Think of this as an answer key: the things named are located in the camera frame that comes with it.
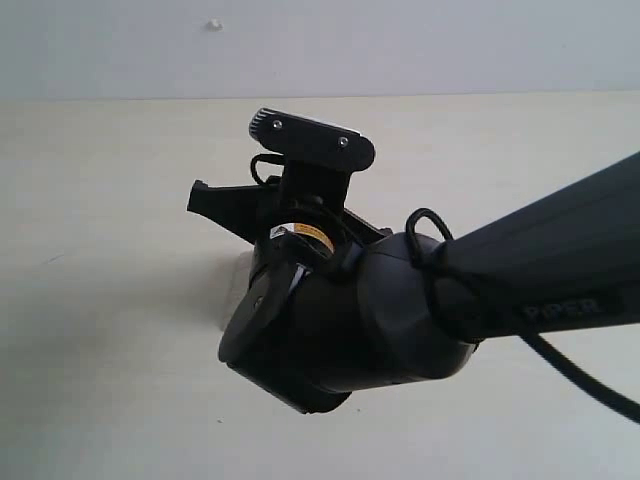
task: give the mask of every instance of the warning label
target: warning label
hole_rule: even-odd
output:
[[[315,238],[325,247],[327,247],[331,253],[335,252],[333,242],[327,237],[327,235],[319,228],[307,225],[306,223],[283,223],[277,225],[271,229],[269,234],[270,239],[274,239],[287,232],[297,233],[298,235],[306,235],[307,237]]]

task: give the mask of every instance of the black cable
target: black cable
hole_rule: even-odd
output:
[[[284,159],[280,155],[272,155],[268,153],[261,153],[260,155],[256,155],[251,159],[251,163],[249,164],[249,171],[251,172],[251,177],[258,185],[267,186],[270,184],[269,180],[264,181],[260,174],[258,174],[257,165],[258,163],[268,163],[270,165],[284,165]]]
[[[513,313],[513,305],[510,305],[509,302],[505,303],[502,300],[504,294],[499,295],[499,292],[495,291],[503,288],[508,289],[508,286],[497,285],[497,282],[492,279],[444,266],[439,260],[442,248],[438,248],[434,253],[426,256],[415,231],[416,223],[423,217],[429,218],[442,233],[445,238],[445,242],[442,244],[443,248],[446,248],[446,242],[452,240],[453,236],[442,219],[429,209],[416,210],[407,219],[405,234],[409,253],[416,267],[422,270],[428,291],[434,291],[433,286],[439,279],[449,278],[456,281],[477,298],[486,312],[493,311],[503,323],[513,328],[527,345],[576,387],[614,412],[640,424],[640,405],[638,403],[589,375],[542,338],[521,317]],[[427,302],[431,303],[432,300],[433,296],[427,296]]]

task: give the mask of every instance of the robotic arm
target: robotic arm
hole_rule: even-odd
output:
[[[539,336],[640,322],[640,153],[454,240],[428,209],[392,233],[344,208],[375,155],[360,133],[270,109],[249,133],[275,152],[252,160],[257,185],[196,181],[188,205],[254,245],[222,362],[301,412],[328,412],[355,390],[451,376],[485,339],[518,335],[640,421]],[[260,162],[282,175],[261,179]],[[415,232],[423,217],[443,242]]]

